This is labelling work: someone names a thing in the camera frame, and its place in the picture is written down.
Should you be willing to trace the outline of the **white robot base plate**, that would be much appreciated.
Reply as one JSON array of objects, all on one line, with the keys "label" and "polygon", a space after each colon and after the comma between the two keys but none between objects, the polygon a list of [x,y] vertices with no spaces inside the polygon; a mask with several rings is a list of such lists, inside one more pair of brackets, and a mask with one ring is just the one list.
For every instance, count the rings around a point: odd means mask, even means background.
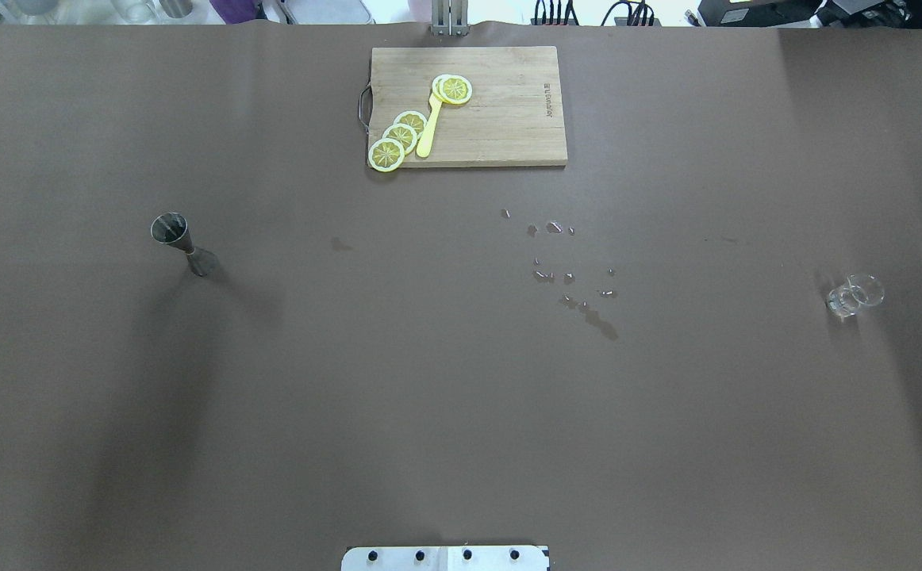
[{"label": "white robot base plate", "polygon": [[547,546],[357,546],[341,570],[551,570]]}]

